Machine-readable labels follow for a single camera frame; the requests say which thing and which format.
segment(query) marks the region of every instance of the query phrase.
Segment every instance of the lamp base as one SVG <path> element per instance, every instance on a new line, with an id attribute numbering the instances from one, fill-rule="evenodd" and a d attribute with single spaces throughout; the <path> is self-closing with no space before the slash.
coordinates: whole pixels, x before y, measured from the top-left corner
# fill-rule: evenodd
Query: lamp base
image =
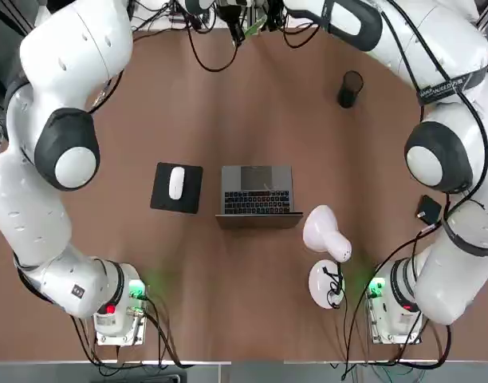
<path id="1" fill-rule="evenodd" d="M 336 281 L 327 275 L 326 271 L 338 275 L 338 266 L 328 259 L 322 259 L 315 263 L 309 272 L 308 288 L 311 298 L 318 306 L 323 309 L 332 309 L 340 305 L 344 297 L 345 280 L 341 282 L 341 291 L 336 295 L 332 292 Z"/>

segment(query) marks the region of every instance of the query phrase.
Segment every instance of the silver laptop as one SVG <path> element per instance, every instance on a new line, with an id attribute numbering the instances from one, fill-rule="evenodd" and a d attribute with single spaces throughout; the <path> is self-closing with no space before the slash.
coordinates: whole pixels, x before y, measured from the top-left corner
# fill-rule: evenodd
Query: silver laptop
<path id="1" fill-rule="evenodd" d="M 293 205 L 290 166 L 224 166 L 221 214 L 223 228 L 297 225 L 302 213 Z"/>

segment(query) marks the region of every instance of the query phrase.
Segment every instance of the floor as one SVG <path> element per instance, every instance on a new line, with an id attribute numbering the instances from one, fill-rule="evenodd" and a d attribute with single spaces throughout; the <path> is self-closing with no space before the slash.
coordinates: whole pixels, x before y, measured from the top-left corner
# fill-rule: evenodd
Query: floor
<path id="1" fill-rule="evenodd" d="M 187 372 L 175 368 L 168 369 L 169 373 L 180 373 L 187 376 L 189 383 L 318 383 L 338 382 L 343 372 L 343 366 L 332 369 L 329 365 L 305 364 L 291 365 L 281 362 L 247 362 L 233 365 L 201 365 L 189 369 Z M 479 381 L 488 383 L 488 363 L 448 362 L 436 371 L 426 372 L 421 378 L 418 372 L 408 372 L 404 367 L 390 368 L 388 375 L 384 370 L 371 367 L 359 367 L 354 382 L 364 383 L 459 383 Z M 115 377 L 104 380 L 97 370 L 88 364 L 0 364 L 0 382 L 29 382 L 29 383 L 81 383 L 98 381 L 146 381 L 147 374 L 139 369 L 134 373 L 120 373 Z M 351 374 L 345 381 L 352 381 Z"/>

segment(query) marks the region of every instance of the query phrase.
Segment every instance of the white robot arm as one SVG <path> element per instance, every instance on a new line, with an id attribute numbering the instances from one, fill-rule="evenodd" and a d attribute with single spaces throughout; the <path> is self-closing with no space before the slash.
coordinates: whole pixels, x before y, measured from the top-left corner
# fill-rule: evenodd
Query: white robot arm
<path id="1" fill-rule="evenodd" d="M 412 28 L 387 0 L 285 0 L 284 3 L 293 16 L 315 21 L 411 85 L 411 76 L 385 20 L 387 17 L 420 87 L 419 97 L 434 105 L 407 140 L 405 159 L 409 171 L 421 184 L 453 194 L 455 202 L 461 199 L 459 193 L 468 192 L 482 174 L 484 145 L 477 121 L 454 89 L 460 89 L 478 111 L 488 139 L 485 37 L 467 20 L 438 2 L 397 2 L 452 79 L 446 82 Z M 463 204 L 450 217 L 448 225 L 454 233 L 448 231 L 449 236 L 447 231 L 442 231 L 435 244 L 415 259 L 417 273 L 420 272 L 417 283 L 417 275 L 410 268 L 404 273 L 408 260 L 403 264 L 391 262 L 378 274 L 387 282 L 383 286 L 383 299 L 390 305 L 387 313 L 383 312 L 382 302 L 377 305 L 380 312 L 376 316 L 384 319 L 379 328 L 382 342 L 391 339 L 403 342 L 418 309 L 435 322 L 451 324 L 463 314 L 488 279 L 488 175 L 473 201 Z"/>
<path id="2" fill-rule="evenodd" d="M 45 20 L 21 43 L 25 76 L 7 94 L 9 145 L 0 154 L 0 230 L 21 276 L 67 313 L 94 315 L 105 344 L 120 345 L 135 341 L 128 335 L 137 334 L 132 309 L 143 283 L 130 265 L 88 258 L 70 243 L 59 191 L 95 176 L 100 155 L 85 103 L 131 53 L 122 0 L 77 0 Z"/>

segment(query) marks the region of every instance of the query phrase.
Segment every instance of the black cup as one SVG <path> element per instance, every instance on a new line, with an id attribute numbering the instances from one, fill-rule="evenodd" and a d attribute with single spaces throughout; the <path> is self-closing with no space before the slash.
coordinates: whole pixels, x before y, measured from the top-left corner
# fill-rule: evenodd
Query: black cup
<path id="1" fill-rule="evenodd" d="M 363 78 L 358 72 L 351 70 L 343 76 L 343 84 L 341 84 L 338 92 L 338 104 L 342 108 L 351 108 L 356 102 L 357 95 L 363 88 Z"/>

